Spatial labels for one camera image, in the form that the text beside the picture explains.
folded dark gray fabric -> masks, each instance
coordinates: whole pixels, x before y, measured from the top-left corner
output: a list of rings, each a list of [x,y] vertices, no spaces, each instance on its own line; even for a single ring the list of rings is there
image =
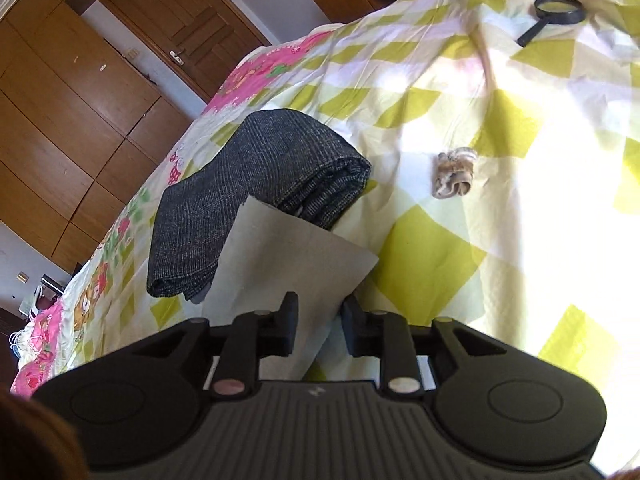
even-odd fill
[[[190,300],[213,280],[238,208],[249,195],[329,229],[362,193],[371,165],[348,142],[295,110],[246,117],[217,156],[164,190],[146,290]]]

bedsheet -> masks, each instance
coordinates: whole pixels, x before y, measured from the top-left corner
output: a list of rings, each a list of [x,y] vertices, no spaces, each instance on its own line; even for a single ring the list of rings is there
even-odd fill
[[[585,377],[609,410],[595,463],[625,465],[640,449],[640,0],[580,0],[585,22],[521,48],[533,1],[399,0],[245,60],[68,286],[49,375],[200,315],[145,290],[162,192],[249,113],[287,107],[372,163],[334,228],[380,258],[363,306],[455,317]],[[479,155],[473,187],[436,200],[434,159],[460,146]],[[344,351],[334,333],[308,376],[368,373]]]

wardrobe door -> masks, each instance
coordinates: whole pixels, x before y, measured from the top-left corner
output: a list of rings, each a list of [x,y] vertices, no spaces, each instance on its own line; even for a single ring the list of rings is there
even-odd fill
[[[140,119],[128,139],[156,164],[160,164],[190,125],[190,120],[159,98]]]
[[[69,223],[60,238],[51,261],[69,274],[74,272],[76,264],[87,263],[98,246],[93,238]]]
[[[70,7],[60,4],[31,42],[93,110],[126,136],[160,95]]]
[[[95,241],[100,242],[123,209],[124,202],[94,182],[82,199],[71,222]]]
[[[53,254],[66,220],[45,204],[0,162],[0,221],[47,258]]]
[[[69,220],[93,179],[45,137],[0,92],[0,160]]]
[[[18,0],[6,20],[25,40],[31,40],[59,3],[60,0]]]
[[[128,140],[113,154],[96,182],[118,200],[128,203],[156,165]]]
[[[0,75],[4,73],[11,62],[20,54],[20,49],[24,45],[15,29],[9,25],[7,20],[0,22]]]
[[[122,136],[60,79],[24,42],[0,78],[0,89],[51,142],[96,177]]]

gray cardstock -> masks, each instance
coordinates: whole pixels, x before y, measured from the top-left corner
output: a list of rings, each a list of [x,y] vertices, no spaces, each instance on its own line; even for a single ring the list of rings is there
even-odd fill
[[[260,378],[300,380],[342,300],[377,261],[368,250],[250,196],[238,209],[202,315],[212,325],[230,324],[238,314],[278,310],[293,290],[300,299],[293,354],[263,359]]]

door lock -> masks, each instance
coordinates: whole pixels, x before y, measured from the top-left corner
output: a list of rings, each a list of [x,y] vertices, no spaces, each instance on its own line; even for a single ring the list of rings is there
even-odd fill
[[[180,66],[184,65],[184,61],[182,60],[182,58],[180,58],[180,56],[178,56],[178,54],[182,54],[182,52],[182,50],[180,52],[174,52],[173,50],[169,52],[169,56],[173,57],[174,61]]]

